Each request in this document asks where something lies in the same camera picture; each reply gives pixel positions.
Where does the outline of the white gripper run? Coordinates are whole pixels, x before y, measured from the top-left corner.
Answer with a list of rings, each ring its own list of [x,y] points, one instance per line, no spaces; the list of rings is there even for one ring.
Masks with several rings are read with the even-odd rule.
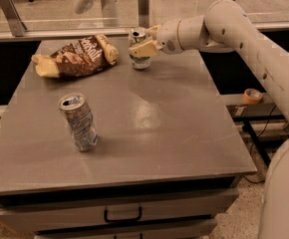
[[[130,54],[135,58],[156,56],[160,50],[166,54],[179,54],[178,25],[179,19],[176,19],[147,28],[146,34],[156,40],[144,40],[129,47]]]

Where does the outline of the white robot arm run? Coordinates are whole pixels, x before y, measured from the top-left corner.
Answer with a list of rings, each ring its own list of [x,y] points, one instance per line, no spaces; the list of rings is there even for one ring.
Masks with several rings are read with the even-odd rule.
[[[167,54],[232,49],[289,122],[289,53],[259,32],[232,0],[218,0],[202,17],[169,21],[148,30]],[[258,239],[289,239],[289,138],[267,170]]]

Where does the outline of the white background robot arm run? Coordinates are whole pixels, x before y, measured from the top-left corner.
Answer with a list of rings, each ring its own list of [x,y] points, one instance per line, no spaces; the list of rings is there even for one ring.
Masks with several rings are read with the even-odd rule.
[[[102,18],[105,26],[120,27],[120,13],[118,0],[100,0]],[[74,12],[76,14],[83,14],[90,10],[94,5],[94,0],[75,0]],[[159,26],[151,28],[143,28],[144,39],[137,41],[135,44],[129,46],[129,53],[135,58],[153,57],[158,54],[161,49],[161,44],[156,39],[156,32]]]

